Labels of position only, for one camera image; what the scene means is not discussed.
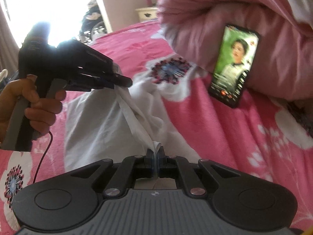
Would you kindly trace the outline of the person left hand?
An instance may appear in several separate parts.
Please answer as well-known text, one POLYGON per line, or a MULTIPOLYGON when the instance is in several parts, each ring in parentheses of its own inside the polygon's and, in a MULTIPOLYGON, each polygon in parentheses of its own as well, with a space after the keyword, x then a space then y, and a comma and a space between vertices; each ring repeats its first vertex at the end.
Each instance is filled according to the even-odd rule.
POLYGON ((40 98, 35 86, 36 79, 35 75, 28 75, 25 79, 8 83, 1 92, 1 141, 5 138, 15 104, 20 96, 30 102, 31 106, 24 113, 30 120, 31 127, 41 136, 49 132, 50 126, 56 121, 56 115, 62 111, 66 91, 59 90, 52 99, 40 98))

